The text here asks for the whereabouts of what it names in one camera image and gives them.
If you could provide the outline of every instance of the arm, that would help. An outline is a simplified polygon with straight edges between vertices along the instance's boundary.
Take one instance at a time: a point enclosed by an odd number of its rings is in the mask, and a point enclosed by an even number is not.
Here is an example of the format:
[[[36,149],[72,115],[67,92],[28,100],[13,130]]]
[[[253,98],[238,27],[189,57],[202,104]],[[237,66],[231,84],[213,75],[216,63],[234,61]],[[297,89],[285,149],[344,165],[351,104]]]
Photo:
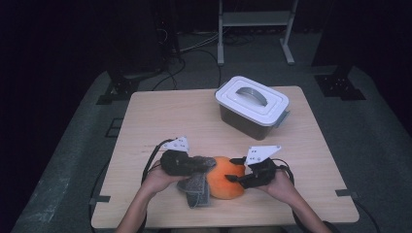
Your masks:
[[[316,233],[330,233],[330,230],[293,186],[285,171],[277,170],[275,179],[273,179],[270,184],[260,186],[257,189],[288,204],[296,213],[302,224],[310,231]]]
[[[169,184],[186,179],[186,177],[171,177],[167,175],[159,164],[159,161],[154,164],[145,181],[140,186],[116,229],[117,233],[137,232],[145,219],[146,211],[152,198]]]

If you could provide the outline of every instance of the gray cloth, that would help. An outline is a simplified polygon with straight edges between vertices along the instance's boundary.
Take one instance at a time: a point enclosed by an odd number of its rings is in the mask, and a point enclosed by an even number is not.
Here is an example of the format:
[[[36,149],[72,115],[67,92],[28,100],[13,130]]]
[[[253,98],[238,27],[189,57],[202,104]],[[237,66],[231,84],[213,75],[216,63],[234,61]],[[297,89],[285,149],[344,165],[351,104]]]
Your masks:
[[[178,188],[186,193],[190,208],[209,206],[210,190],[206,181],[206,175],[216,166],[216,160],[212,157],[195,156],[196,163],[209,167],[205,173],[194,173],[190,178],[179,181]]]

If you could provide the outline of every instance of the container lid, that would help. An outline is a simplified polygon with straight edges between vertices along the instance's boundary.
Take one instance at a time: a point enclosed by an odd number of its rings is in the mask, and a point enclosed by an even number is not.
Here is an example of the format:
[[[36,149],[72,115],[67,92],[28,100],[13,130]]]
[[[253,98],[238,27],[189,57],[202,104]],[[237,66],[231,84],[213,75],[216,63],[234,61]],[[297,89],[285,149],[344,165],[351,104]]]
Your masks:
[[[236,76],[215,93],[218,102],[262,126],[271,126],[289,105],[289,98],[270,87]]]

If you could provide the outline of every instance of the forearm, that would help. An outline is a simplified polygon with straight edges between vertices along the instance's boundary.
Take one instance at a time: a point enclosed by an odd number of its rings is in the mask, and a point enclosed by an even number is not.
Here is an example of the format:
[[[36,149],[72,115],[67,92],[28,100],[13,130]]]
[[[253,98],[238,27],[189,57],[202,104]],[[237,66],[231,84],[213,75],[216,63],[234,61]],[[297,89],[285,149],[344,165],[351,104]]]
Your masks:
[[[330,230],[303,198],[299,198],[290,206],[302,224],[311,232],[330,233]]]
[[[140,225],[146,216],[146,211],[148,209],[149,202],[155,195],[146,191],[144,188],[137,191],[133,201],[131,202],[127,212],[125,213],[123,219],[121,220],[116,232],[117,233],[128,233],[137,232]]]

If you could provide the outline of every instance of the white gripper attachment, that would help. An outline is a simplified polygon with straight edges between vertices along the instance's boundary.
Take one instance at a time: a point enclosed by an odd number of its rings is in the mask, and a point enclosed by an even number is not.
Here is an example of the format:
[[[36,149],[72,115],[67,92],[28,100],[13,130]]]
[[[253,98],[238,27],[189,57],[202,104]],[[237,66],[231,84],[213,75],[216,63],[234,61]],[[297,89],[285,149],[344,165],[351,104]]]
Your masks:
[[[163,147],[168,150],[189,151],[188,139],[186,137],[180,137],[170,143],[165,143]]]
[[[249,147],[248,156],[246,157],[246,164],[252,165],[255,163],[260,163],[280,149],[281,146]]]

